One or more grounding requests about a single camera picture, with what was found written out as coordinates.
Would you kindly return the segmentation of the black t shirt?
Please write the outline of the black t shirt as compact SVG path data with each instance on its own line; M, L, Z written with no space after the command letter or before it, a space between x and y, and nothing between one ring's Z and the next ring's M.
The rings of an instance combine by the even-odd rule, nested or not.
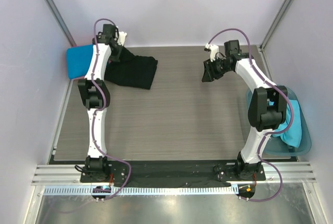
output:
M123 48L120 61L106 66L104 80L119 86L150 90L158 61L152 56L140 56Z

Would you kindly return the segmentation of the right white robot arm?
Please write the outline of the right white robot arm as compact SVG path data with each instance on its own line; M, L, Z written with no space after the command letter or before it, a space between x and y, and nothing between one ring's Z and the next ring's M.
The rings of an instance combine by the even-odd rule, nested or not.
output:
M248 107L250 132L233 166L217 165L220 181L253 180L262 169L262 152L271 137L287 116L287 89L277 86L257 66L250 53L240 49L238 40L225 42L225 53L208 43L204 50L210 57L204 61L203 82L220 79L227 72L239 75L252 93Z

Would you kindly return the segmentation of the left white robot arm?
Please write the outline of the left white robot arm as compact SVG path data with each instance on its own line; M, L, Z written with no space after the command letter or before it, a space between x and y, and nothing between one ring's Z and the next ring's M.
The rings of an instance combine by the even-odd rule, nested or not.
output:
M119 61L127 33L111 20L96 31L94 23L93 53L89 69L83 79L78 81L83 106L89 120L89 147L83 168L75 168L81 173L81 182L106 182L111 177L105 144L105 119L110 105L110 93L104 76L110 60Z

